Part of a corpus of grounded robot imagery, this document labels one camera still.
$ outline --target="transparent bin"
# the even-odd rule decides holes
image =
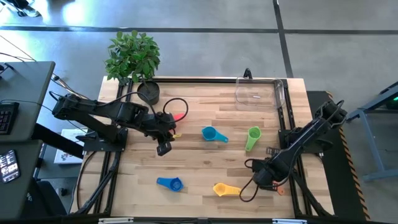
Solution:
[[[274,110],[285,103],[282,80],[236,79],[235,105],[238,110]]]

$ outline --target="black pot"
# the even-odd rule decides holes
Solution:
[[[138,94],[138,97],[149,105],[155,105],[159,102],[160,88],[158,84],[153,81],[146,81],[146,84],[147,85],[141,83],[137,91],[144,94],[148,99],[145,99],[141,94]]]

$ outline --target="wooden tabletop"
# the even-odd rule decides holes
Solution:
[[[304,126],[311,121],[311,111],[303,79],[288,79],[290,99],[295,123]],[[275,109],[264,111],[240,111],[235,107],[235,84],[228,83],[158,83],[160,101],[154,106],[161,111],[164,103],[173,97],[182,97],[189,104],[189,113],[177,123],[176,132],[182,134],[172,142],[172,150],[160,157],[156,153],[157,141],[145,138],[142,133],[129,130],[126,150],[122,153],[114,195],[112,216],[131,217],[225,217],[225,218],[272,218],[294,217],[289,183],[283,185],[285,194],[259,190],[249,203],[237,196],[219,197],[213,191],[217,183],[243,187],[252,172],[245,168],[249,158],[263,159],[267,147],[279,147],[277,132],[280,129]],[[273,90],[271,85],[264,89]],[[104,77],[99,101],[108,102],[116,97],[118,82]],[[131,101],[144,105],[137,95]],[[183,113],[185,105],[173,101],[167,112]],[[201,135],[205,126],[214,126],[229,138],[228,143],[206,142]],[[245,153],[248,129],[259,126],[260,140],[250,153]],[[103,152],[98,152],[86,167],[81,178],[81,204],[98,185]],[[324,206],[333,213],[325,171],[321,160],[314,155],[302,156],[309,189]],[[184,188],[172,192],[156,184],[158,177],[179,177]],[[255,189],[251,183],[243,192],[249,198]],[[302,194],[297,186],[300,208],[304,211]],[[102,208],[106,203],[106,188]],[[76,210],[76,200],[71,212]]]

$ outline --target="smartphone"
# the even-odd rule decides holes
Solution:
[[[5,184],[19,177],[17,156],[14,150],[0,155],[0,169],[1,181]]]

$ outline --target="green plant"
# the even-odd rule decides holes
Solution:
[[[129,34],[119,31],[112,45],[108,47],[110,59],[105,61],[108,80],[117,78],[123,85],[131,75],[133,82],[151,79],[160,63],[159,47],[153,37],[146,33],[138,35],[136,30]]]

